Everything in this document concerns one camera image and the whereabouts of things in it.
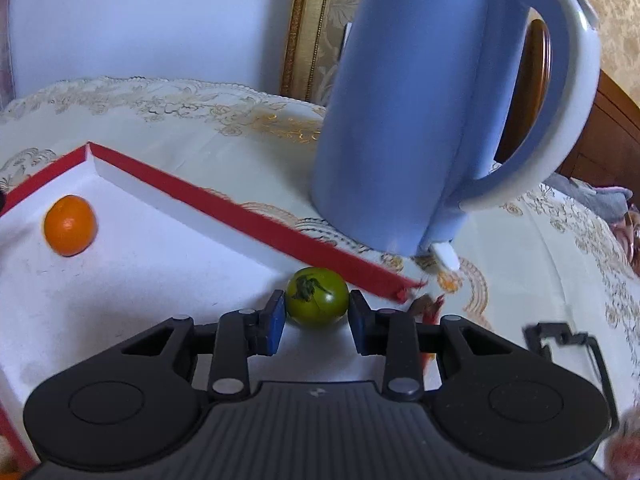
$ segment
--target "red edge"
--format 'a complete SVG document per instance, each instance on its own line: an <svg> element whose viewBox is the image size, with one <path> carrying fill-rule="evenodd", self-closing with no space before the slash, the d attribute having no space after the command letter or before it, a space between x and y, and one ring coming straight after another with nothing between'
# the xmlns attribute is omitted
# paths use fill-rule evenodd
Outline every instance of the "red edge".
<svg viewBox="0 0 640 480"><path fill-rule="evenodd" d="M63 155L58 160L53 161L46 168L43 168L35 175L30 176L19 186L15 187L14 190L7 193L6 204L4 206L4 209L2 209L2 211L0 212L0 216L14 208L29 195L35 193L50 180L53 180L57 176L65 173L65 171L70 170L72 167L77 166L78 164L81 164L85 160L86 146L80 146L72 152Z"/></svg>
<svg viewBox="0 0 640 480"><path fill-rule="evenodd" d="M115 150L92 142L88 144L96 157L150 186L310 266L332 269L347 282L372 294L404 303L409 289L423 285L315 240Z"/></svg>
<svg viewBox="0 0 640 480"><path fill-rule="evenodd" d="M18 468L21 472L25 473L38 465L15 432L2 408L2 404L0 404L0 434L9 441L9 446L14 452L15 461L18 463Z"/></svg>

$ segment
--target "orange fruit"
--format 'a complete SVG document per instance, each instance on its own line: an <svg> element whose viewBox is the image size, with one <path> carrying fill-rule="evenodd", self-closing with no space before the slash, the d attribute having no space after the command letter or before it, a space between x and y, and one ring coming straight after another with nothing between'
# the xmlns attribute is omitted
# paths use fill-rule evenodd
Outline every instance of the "orange fruit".
<svg viewBox="0 0 640 480"><path fill-rule="evenodd" d="M44 217L44 237L60 256L74 256L94 241L98 232L94 211L79 196L67 195L58 200Z"/></svg>

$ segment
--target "ribbed black surface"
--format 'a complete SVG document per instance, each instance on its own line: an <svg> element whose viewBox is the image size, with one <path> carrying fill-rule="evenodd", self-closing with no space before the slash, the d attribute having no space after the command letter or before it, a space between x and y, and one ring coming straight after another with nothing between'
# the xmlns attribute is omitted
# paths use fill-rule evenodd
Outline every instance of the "ribbed black surface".
<svg viewBox="0 0 640 480"><path fill-rule="evenodd" d="M135 470L89 473L52 463L30 480L606 480L591 463L557 472L508 471L470 458L412 403L372 383L265 383L221 404L171 456Z"/></svg>

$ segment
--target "embroidered tablecloth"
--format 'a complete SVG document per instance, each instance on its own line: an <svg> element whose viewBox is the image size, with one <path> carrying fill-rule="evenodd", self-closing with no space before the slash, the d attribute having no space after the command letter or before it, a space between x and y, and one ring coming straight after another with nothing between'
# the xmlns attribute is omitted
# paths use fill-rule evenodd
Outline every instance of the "embroidered tablecloth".
<svg viewBox="0 0 640 480"><path fill-rule="evenodd" d="M444 313L462 314L516 343L524 341L524 325L540 320L594 333L619 408L640 399L640 280L603 221L541 185L469 217L454 241L460 272L438 272L430 258L370 250L328 225L308 198L323 117L317 105L231 84L61 82L0 113L0 189L11 190L92 140L422 279L418 294L445 294ZM557 362L599 384L583 349L556 354Z"/></svg>

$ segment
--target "red-rimmed box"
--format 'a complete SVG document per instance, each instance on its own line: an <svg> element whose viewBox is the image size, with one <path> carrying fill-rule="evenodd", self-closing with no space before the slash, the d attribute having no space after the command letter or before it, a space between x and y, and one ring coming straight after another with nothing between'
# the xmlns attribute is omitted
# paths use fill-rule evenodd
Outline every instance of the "red-rimmed box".
<svg viewBox="0 0 640 480"><path fill-rule="evenodd" d="M40 232L65 194L84 196L99 225L95 242L73 258L54 254ZM25 181L0 218L0 431L20 467L34 464L22 406L42 380L171 314L210 322L260 307L303 266L336 270L376 295L368 297L374 308L419 286L97 144ZM287 328L276 357L252 358L252 379L267 378L263 359L281 361L268 366L270 379L368 378L377 358L358 356L350 338L344 323L313 335Z"/></svg>

